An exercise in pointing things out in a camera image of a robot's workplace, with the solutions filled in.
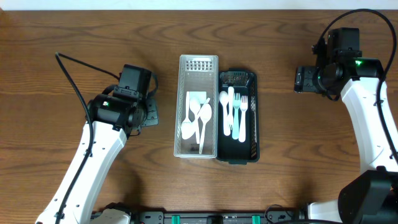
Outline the white spoon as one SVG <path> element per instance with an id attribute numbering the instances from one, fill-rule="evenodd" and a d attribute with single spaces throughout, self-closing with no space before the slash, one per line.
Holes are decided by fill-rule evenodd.
<path id="1" fill-rule="evenodd" d="M 206 124 L 211 119 L 211 114 L 212 114 L 211 106 L 208 103 L 204 104 L 202 106 L 202 109 L 200 110 L 200 119 L 202 121 L 202 129 L 201 129 L 201 134 L 200 134 L 199 154 L 202 154 L 202 152 L 203 152 Z"/>
<path id="2" fill-rule="evenodd" d="M 200 102 L 197 98 L 192 98 L 189 101 L 189 108 L 192 110 L 192 112 L 194 113 L 194 117 L 195 117 L 194 121 L 192 122 L 192 128 L 194 130 L 197 144 L 200 143 L 198 119 L 204 111 L 204 106 L 206 104 L 208 104 L 209 101 L 210 101 L 210 98 L 207 98 L 205 100 L 205 103 L 202 106 L 200 105 Z"/>
<path id="3" fill-rule="evenodd" d="M 185 119 L 181 124 L 181 132 L 182 139 L 189 139 L 193 135 L 192 130 L 192 122 L 189 118 L 189 110 L 190 110 L 190 92 L 186 92 L 186 100 L 185 100 Z"/>
<path id="4" fill-rule="evenodd" d="M 228 112 L 227 112 L 227 105 L 228 105 L 228 94 L 225 91 L 221 91 L 219 95 L 219 101 L 223 107 L 223 133 L 225 136 L 229 136 L 231 134 L 231 129 L 228 123 Z"/>

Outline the clear mesh plastic tray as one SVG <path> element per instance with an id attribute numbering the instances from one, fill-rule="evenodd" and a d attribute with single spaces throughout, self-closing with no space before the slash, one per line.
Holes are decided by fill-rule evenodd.
<path id="1" fill-rule="evenodd" d="M 199 144 L 196 142 L 194 130 L 189 139 L 182 139 L 181 124 L 185 119 L 186 92 L 190 92 L 190 99 L 195 97 L 202 106 L 207 98 L 212 109 L 211 119 L 206 124 L 205 141 L 202 154 L 199 154 Z M 179 59 L 177 108 L 175 119 L 174 156 L 181 158 L 212 159 L 217 156 L 218 141 L 218 56 L 216 55 L 187 55 Z M 190 121 L 195 117 L 189 110 Z M 199 136 L 202 121 L 198 119 Z"/>

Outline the white spoon angled large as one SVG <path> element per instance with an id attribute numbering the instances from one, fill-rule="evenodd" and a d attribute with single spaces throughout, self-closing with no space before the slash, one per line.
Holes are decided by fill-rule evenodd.
<path id="1" fill-rule="evenodd" d="M 193 126 L 195 128 L 195 137 L 196 137 L 196 142 L 197 144 L 200 143 L 200 136 L 199 136 L 199 125 L 198 125 L 198 119 L 199 119 L 199 111 L 200 111 L 200 102 L 197 98 L 193 97 L 190 99 L 190 109 L 194 114 L 194 121 L 193 121 Z"/>

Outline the white fork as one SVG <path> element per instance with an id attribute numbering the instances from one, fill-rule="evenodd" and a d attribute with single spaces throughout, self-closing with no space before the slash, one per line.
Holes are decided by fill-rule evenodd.
<path id="1" fill-rule="evenodd" d="M 229 112 L 227 120 L 231 131 L 233 130 L 233 99 L 234 99 L 234 88 L 232 86 L 229 86 L 228 87 Z"/>
<path id="2" fill-rule="evenodd" d="M 241 122 L 239 127 L 239 142 L 244 142 L 246 140 L 246 111 L 248 110 L 248 97 L 243 95 L 241 98 Z"/>
<path id="3" fill-rule="evenodd" d="M 239 93 L 235 93 L 234 98 L 233 98 L 233 109 L 234 109 L 233 132 L 232 132 L 233 139 L 238 139 L 238 137 L 239 137 L 239 108 L 240 108 L 240 105 L 241 105 L 241 95 Z"/>

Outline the black mesh plastic tray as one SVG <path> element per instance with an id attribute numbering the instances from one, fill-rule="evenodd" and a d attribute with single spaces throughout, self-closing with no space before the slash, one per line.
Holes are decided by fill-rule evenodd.
<path id="1" fill-rule="evenodd" d="M 232 135 L 225 135 L 224 130 L 230 131 L 229 125 L 224 125 L 223 110 L 229 109 L 229 105 L 218 104 L 218 149 L 217 159 L 230 164 L 247 164 L 257 162 L 260 158 L 259 146 L 259 121 L 258 121 L 258 99 L 257 99 L 257 75 L 254 72 L 243 68 L 230 68 L 219 73 L 218 91 L 228 91 L 229 87 L 234 88 L 235 93 L 248 98 L 248 110 L 245 112 L 245 140 L 239 142 L 233 139 Z"/>

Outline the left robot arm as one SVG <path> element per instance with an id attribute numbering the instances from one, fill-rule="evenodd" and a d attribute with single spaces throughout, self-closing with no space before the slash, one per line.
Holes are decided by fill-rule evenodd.
<path id="1" fill-rule="evenodd" d="M 132 131 L 158 124 L 154 98 L 99 94 L 88 103 L 88 121 L 73 160 L 53 199 L 37 223 L 129 223 L 131 213 L 107 208 L 93 217 L 93 208 L 116 156 Z"/>

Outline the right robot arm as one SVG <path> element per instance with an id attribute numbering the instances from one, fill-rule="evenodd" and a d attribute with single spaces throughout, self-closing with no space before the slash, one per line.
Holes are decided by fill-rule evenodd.
<path id="1" fill-rule="evenodd" d="M 330 30 L 313 47 L 314 66 L 296 70 L 294 91 L 337 96 L 349 112 L 360 156 L 360 175 L 338 199 L 313 202 L 310 220 L 341 223 L 397 223 L 397 163 L 382 128 L 376 106 L 377 85 L 383 74 L 378 59 L 364 58 L 359 29 Z"/>

